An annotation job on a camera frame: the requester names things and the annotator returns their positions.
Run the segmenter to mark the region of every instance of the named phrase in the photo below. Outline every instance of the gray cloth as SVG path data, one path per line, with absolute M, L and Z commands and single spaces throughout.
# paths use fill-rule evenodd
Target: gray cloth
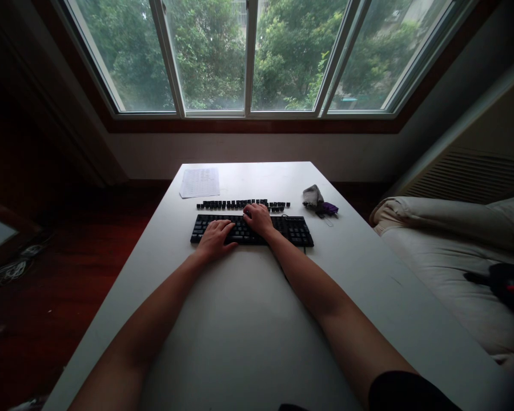
M 318 210 L 322 207 L 324 197 L 316 184 L 303 191 L 303 205 L 311 210 Z

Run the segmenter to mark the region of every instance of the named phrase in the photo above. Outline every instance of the red wooden floor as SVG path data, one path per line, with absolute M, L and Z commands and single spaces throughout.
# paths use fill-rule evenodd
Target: red wooden floor
M 384 192 L 335 187 L 364 218 Z M 89 191 L 49 217 L 55 236 L 47 249 L 0 288 L 0 411 L 51 392 L 166 189 Z

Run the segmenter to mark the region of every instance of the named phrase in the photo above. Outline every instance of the window pane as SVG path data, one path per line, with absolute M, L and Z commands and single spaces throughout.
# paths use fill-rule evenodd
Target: window pane
M 69 4 L 120 110 L 175 111 L 148 0 Z
M 373 0 L 330 110 L 378 110 L 451 0 Z
M 252 110 L 312 110 L 347 0 L 259 0 Z
M 187 110 L 243 110 L 246 0 L 166 0 Z

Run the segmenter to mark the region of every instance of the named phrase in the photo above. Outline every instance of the black bag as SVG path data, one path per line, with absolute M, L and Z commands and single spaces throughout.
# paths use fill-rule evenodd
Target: black bag
M 489 268 L 489 277 L 465 273 L 464 277 L 473 283 L 489 285 L 491 291 L 502 303 L 514 311 L 514 264 L 495 264 Z

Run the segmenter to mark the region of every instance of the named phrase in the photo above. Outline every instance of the air vent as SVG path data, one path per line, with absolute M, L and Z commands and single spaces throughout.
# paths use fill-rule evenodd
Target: air vent
M 398 195 L 488 204 L 514 191 L 514 158 L 451 147 Z

